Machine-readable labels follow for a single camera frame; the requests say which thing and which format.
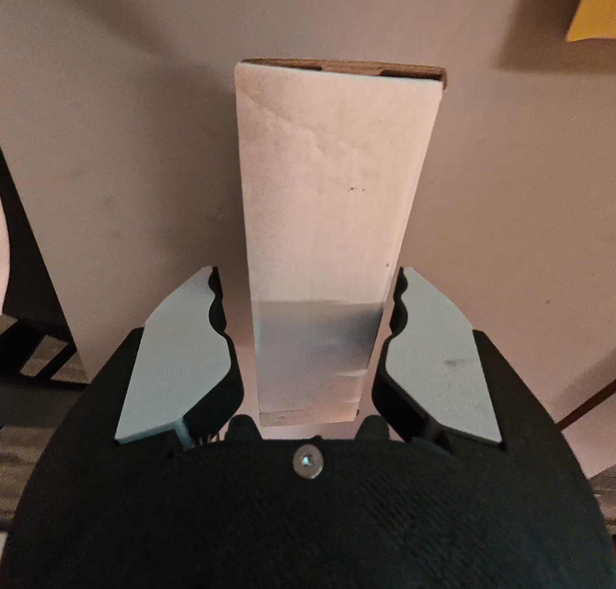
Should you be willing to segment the white cardboard box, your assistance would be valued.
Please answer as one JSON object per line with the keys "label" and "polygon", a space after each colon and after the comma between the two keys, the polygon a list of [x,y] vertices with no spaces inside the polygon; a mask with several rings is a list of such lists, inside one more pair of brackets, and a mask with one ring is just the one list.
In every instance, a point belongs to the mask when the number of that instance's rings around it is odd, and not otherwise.
{"label": "white cardboard box", "polygon": [[234,85],[260,425],[351,422],[446,69],[256,58]]}

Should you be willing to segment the yellow plastic bin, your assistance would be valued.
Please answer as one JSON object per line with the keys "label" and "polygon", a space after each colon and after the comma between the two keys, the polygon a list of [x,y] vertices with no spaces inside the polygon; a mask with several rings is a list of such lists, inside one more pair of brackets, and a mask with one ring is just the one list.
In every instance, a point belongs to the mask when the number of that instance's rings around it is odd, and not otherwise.
{"label": "yellow plastic bin", "polygon": [[615,40],[615,0],[580,0],[566,34],[567,43]]}

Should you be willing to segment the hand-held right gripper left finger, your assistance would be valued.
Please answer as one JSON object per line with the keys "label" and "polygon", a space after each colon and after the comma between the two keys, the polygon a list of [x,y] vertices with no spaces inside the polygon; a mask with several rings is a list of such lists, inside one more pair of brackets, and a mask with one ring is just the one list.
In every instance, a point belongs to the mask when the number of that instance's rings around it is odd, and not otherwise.
{"label": "hand-held right gripper left finger", "polygon": [[119,444],[172,432],[211,442],[240,408],[243,382],[226,332],[217,267],[176,288],[146,320],[115,432]]}

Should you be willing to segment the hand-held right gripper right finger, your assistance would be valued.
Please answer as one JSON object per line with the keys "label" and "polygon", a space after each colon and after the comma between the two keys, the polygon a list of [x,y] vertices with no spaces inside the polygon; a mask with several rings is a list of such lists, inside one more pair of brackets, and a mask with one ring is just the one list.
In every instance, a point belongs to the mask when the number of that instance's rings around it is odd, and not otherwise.
{"label": "hand-held right gripper right finger", "polygon": [[400,268],[390,335],[372,386],[375,409],[404,442],[449,448],[448,436],[503,444],[473,326],[411,267]]}

